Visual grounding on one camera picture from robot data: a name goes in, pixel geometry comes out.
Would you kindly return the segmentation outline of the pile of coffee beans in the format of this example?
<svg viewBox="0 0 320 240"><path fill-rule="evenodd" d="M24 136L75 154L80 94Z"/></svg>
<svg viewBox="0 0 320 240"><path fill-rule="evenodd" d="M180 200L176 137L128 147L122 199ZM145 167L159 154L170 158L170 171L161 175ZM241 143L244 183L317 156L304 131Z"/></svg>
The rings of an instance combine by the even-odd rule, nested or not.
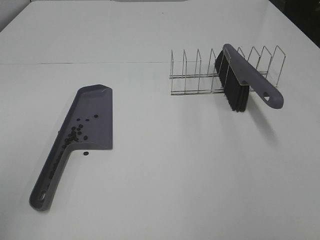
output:
<svg viewBox="0 0 320 240"><path fill-rule="evenodd" d="M72 125L69 130L67 131L66 135L62 138L62 143L58 145L58 151L56 156L53 159L53 164L51 166L51 169L49 171L48 179L52 180L58 164L61 161L62 155L65 152L65 149L72 143L82 143L89 139L89 136L87 134L84 134L84 127L85 124L89 123L91 121L90 118L77 118L75 120L75 124Z"/></svg>

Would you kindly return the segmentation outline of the purple plastic dustpan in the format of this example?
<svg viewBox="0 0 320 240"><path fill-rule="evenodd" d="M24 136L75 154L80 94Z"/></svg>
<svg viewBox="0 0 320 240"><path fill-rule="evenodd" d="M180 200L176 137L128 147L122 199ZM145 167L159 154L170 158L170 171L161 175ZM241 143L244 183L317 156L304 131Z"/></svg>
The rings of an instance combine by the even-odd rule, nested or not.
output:
<svg viewBox="0 0 320 240"><path fill-rule="evenodd" d="M71 143L66 147L55 174L50 180L49 172L54 157L58 153L59 144L67 131L76 123L76 119L91 121L84 125L84 134L88 140ZM77 150L111 150L113 148L113 90L102 84L89 85L80 88L59 129L56 139L38 176L29 197L30 206L39 212L50 209L59 181L62 177L69 156Z"/></svg>

